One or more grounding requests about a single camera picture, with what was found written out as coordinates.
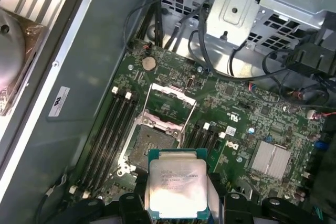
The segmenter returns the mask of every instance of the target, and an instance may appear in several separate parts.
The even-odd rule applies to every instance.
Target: chipset heatsink
[[[249,167],[280,180],[285,173],[289,158],[289,151],[277,145],[259,141]]]

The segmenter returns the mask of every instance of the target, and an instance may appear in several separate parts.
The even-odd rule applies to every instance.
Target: gray metal panel
[[[47,94],[45,105],[35,104],[33,108],[33,113],[38,111],[37,107],[43,108],[41,115],[36,125],[36,115],[33,114],[26,123],[26,129],[29,126],[34,129],[28,135],[26,149],[0,204],[0,223],[30,223],[44,192],[66,166],[76,163],[82,143],[88,137],[102,98],[109,92],[109,83],[123,55],[125,17],[142,2],[92,0],[72,45],[71,41],[64,42],[71,48],[64,62],[59,62],[61,69],[57,80]],[[135,18],[130,23],[133,28],[134,21]],[[70,88],[64,107],[59,117],[48,118],[61,86]],[[24,136],[19,138],[18,147],[20,140],[24,139]]]

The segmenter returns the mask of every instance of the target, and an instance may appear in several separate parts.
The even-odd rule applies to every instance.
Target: white label
[[[61,87],[58,91],[58,94],[54,100],[54,103],[52,104],[52,108],[49,112],[50,118],[56,118],[58,117],[59,113],[61,112],[61,109],[63,107],[63,104],[65,102],[65,99],[68,96],[70,88],[67,87]]]
[[[233,128],[233,127],[231,127],[231,126],[228,126],[227,128],[226,128],[226,131],[225,131],[225,133],[226,134],[228,134],[228,135],[230,135],[230,136],[234,136],[235,134],[236,134],[236,128]]]

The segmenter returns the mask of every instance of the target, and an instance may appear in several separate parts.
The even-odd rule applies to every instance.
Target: integrated circuit
[[[148,151],[150,149],[173,148],[176,139],[163,132],[141,125],[136,136],[135,146],[129,155],[129,162],[142,170],[148,170]]]
[[[235,92],[235,89],[231,86],[227,86],[224,93],[227,95],[233,95],[233,93]]]
[[[264,115],[264,116],[268,116],[268,114],[271,112],[271,108],[269,106],[263,106],[261,108],[261,112],[260,114]]]

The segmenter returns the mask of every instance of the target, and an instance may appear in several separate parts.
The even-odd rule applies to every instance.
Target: ram slot
[[[109,148],[110,151],[108,152],[106,158],[104,158],[105,164],[102,167],[101,172],[97,173],[98,176],[97,180],[94,183],[94,190],[97,190],[97,188],[101,188],[103,186],[104,182],[108,177],[113,161],[118,160],[118,158],[116,158],[116,154],[118,152],[118,149],[122,145],[121,143],[126,137],[126,129],[133,118],[136,105],[136,100],[133,100],[128,108],[122,124],[118,129],[117,134],[115,135],[115,137],[112,137],[112,139],[114,139],[113,145],[111,146],[111,148]]]
[[[184,143],[183,148],[186,148],[186,149],[190,148],[191,143],[193,142],[193,139],[195,139],[197,132],[200,130],[200,128],[201,128],[200,125],[195,124],[193,131],[191,132],[188,140]]]
[[[101,170],[101,167],[103,166],[105,160],[104,157],[106,156],[106,153],[111,148],[111,143],[113,143],[113,138],[111,135],[118,130],[119,125],[121,124],[121,121],[123,120],[126,111],[128,110],[129,107],[129,100],[124,99],[120,107],[118,108],[117,112],[113,115],[111,118],[110,124],[108,126],[108,130],[106,131],[106,134],[104,135],[105,138],[105,146],[101,150],[99,158],[97,159],[96,165],[94,166],[94,172],[92,175],[88,178],[88,186],[87,189],[91,189],[94,185],[93,181],[95,181],[96,177],[98,176],[98,172]]]
[[[87,172],[85,172],[84,176],[81,180],[81,186],[84,189],[87,189],[89,186],[89,182],[91,180],[92,175],[94,174],[95,170],[97,169],[97,165],[99,164],[101,152],[107,145],[107,135],[109,132],[110,124],[113,122],[115,115],[120,111],[122,104],[124,103],[124,92],[120,92],[116,99],[115,103],[113,103],[113,108],[111,112],[108,114],[107,118],[105,119],[105,124],[102,127],[101,132],[98,134],[96,141],[99,143],[98,147],[95,149],[93,156],[90,159],[89,165],[87,166]]]

